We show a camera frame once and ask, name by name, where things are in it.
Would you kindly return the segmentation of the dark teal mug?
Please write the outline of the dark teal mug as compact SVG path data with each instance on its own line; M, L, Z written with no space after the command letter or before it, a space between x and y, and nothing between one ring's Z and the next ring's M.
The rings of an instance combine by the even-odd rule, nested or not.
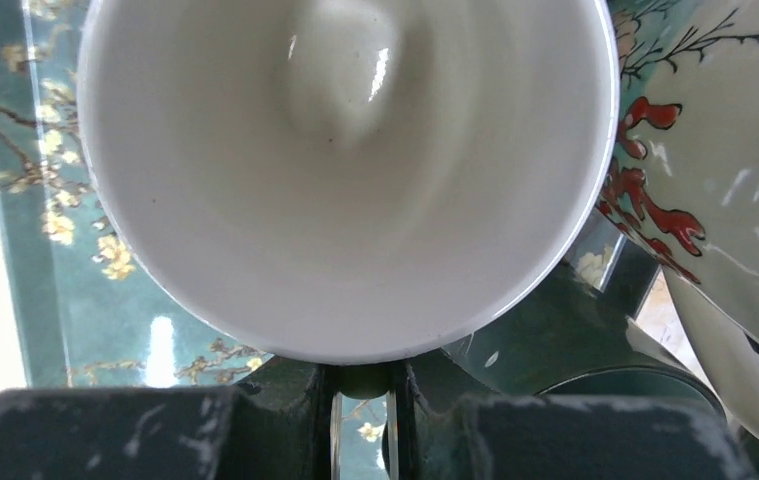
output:
M564 264L501 317L443 349L500 393L677 398L725 415L704 382Z

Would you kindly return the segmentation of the cream patterned mug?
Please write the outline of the cream patterned mug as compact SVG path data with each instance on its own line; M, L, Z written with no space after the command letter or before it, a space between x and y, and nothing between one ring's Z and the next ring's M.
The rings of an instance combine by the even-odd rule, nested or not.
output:
M759 439L759 1L613 1L621 112L598 210L662 267Z

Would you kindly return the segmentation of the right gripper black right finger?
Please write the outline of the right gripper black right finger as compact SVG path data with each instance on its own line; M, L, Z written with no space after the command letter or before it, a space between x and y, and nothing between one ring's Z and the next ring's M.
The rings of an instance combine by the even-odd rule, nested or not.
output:
M725 423L680 399L498 395L441 354L398 366L402 479L755 479Z

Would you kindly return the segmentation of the light green upside-down mug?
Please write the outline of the light green upside-down mug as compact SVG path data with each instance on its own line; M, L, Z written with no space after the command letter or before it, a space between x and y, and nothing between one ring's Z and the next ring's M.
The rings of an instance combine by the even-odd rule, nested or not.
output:
M527 296L618 113L603 1L94 1L78 116L120 239L273 354L389 362Z

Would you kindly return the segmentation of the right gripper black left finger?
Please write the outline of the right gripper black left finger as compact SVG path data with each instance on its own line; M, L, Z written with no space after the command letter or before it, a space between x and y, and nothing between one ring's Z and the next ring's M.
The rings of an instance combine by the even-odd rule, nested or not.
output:
M271 360L230 385L0 392L0 479L311 479L323 373Z

